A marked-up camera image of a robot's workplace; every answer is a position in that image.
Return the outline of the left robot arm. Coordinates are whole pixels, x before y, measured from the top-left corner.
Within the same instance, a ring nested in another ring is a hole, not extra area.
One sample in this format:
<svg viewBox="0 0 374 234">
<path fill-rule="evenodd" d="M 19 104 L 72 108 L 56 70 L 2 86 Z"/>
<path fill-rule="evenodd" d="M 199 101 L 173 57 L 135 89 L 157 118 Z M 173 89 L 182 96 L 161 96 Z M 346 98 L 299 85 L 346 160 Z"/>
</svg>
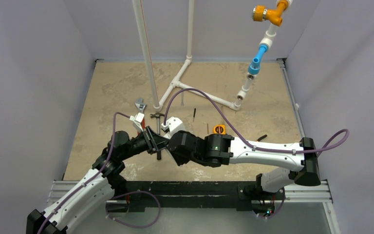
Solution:
<svg viewBox="0 0 374 234">
<path fill-rule="evenodd" d="M 67 234 L 106 201 L 123 198 L 128 203 L 138 191 L 129 191 L 121 176 L 124 160 L 142 152 L 156 153 L 168 142 L 150 127 L 133 138 L 125 131 L 113 133 L 101 156 L 75 186 L 43 211 L 35 209 L 27 216 L 26 233 Z"/>
</svg>

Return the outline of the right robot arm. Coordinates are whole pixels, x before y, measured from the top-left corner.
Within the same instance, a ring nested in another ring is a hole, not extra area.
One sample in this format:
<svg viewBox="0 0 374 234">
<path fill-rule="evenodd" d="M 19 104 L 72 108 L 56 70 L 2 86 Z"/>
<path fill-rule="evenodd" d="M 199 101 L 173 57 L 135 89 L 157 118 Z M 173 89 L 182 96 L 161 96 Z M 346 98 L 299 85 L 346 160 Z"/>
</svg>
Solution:
<svg viewBox="0 0 374 234">
<path fill-rule="evenodd" d="M 321 184 L 314 143 L 306 137 L 296 143 L 250 141 L 245 144 L 231 135 L 211 134 L 200 138 L 178 131 L 170 138 L 167 150 L 179 166 L 190 161 L 213 168 L 241 163 L 274 166 L 274 170 L 257 176 L 254 192 L 259 198 L 266 198 L 293 183 Z"/>
</svg>

